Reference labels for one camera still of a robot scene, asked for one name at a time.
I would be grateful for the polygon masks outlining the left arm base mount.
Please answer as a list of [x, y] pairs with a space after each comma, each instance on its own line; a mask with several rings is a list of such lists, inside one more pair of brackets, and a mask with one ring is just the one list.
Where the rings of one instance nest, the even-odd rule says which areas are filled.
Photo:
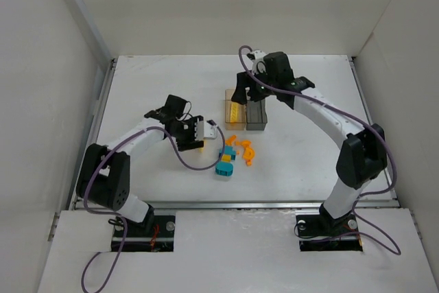
[[121, 251], [127, 253], [170, 253], [174, 251], [174, 233], [176, 229], [175, 215], [155, 215], [149, 227], [127, 221], [128, 229], [125, 241], [123, 238], [123, 222], [120, 217], [109, 219], [113, 226], [110, 249], [117, 252], [120, 245]]

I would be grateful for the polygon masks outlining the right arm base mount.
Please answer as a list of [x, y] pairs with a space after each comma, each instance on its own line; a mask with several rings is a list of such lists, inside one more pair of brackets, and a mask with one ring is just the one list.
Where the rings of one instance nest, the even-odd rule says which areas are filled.
[[362, 252], [362, 242], [357, 234], [357, 221], [349, 215], [340, 224], [326, 227], [319, 214], [298, 214], [294, 234], [299, 239], [301, 252]]

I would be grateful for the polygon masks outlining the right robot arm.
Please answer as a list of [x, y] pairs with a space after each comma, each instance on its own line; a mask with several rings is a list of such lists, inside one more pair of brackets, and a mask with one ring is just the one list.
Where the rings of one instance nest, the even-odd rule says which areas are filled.
[[294, 75], [284, 52], [245, 49], [247, 53], [240, 52], [239, 58], [248, 58], [252, 66], [237, 74], [232, 101], [245, 105], [273, 95], [311, 120], [340, 150], [336, 184], [319, 208], [320, 225], [329, 232], [351, 214], [365, 187], [388, 166], [384, 131], [336, 109], [311, 80]]

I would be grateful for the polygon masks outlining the translucent yellow lego brick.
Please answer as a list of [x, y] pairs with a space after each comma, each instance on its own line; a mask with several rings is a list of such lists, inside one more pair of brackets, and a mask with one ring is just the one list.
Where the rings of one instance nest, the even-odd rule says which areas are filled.
[[230, 103], [229, 122], [237, 124], [242, 122], [242, 105], [237, 102]]

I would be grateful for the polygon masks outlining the orange arch lego piece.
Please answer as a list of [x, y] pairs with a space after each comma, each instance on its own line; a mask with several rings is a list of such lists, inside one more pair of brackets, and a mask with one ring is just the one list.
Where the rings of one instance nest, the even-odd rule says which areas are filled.
[[242, 155], [242, 158], [246, 161], [251, 161], [255, 156], [255, 151], [250, 147], [247, 146], [244, 148], [244, 152]]

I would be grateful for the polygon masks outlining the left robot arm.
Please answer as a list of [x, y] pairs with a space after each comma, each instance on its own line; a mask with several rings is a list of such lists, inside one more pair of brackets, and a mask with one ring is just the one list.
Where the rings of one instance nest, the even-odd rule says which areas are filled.
[[85, 151], [76, 194], [87, 202], [117, 213], [138, 226], [149, 226], [151, 205], [130, 192], [131, 164], [150, 147], [169, 140], [184, 152], [204, 146], [204, 118], [184, 115], [187, 100], [169, 95], [165, 105], [144, 114], [142, 120], [118, 139]]

